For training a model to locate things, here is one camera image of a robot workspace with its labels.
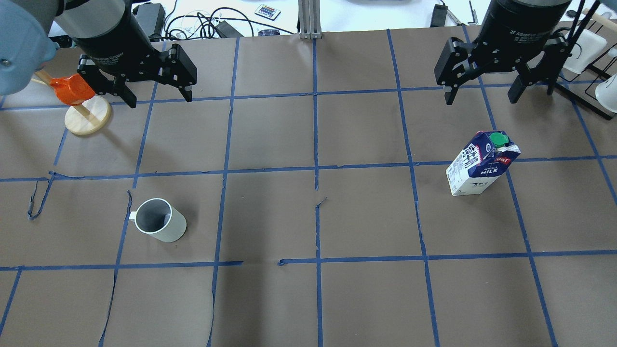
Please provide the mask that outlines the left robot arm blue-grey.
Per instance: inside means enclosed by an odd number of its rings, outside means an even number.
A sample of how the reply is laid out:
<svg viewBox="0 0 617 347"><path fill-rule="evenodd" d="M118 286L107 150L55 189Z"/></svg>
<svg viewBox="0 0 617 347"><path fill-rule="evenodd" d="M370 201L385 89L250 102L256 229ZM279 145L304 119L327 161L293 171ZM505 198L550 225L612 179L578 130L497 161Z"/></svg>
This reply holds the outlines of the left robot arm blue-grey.
<svg viewBox="0 0 617 347"><path fill-rule="evenodd" d="M98 95L120 97L135 107L127 83L156 81L192 101L198 69L178 44L152 46L129 0L3 0L0 3L1 94L20 92L35 71L55 57L53 23L83 50L77 72Z"/></svg>

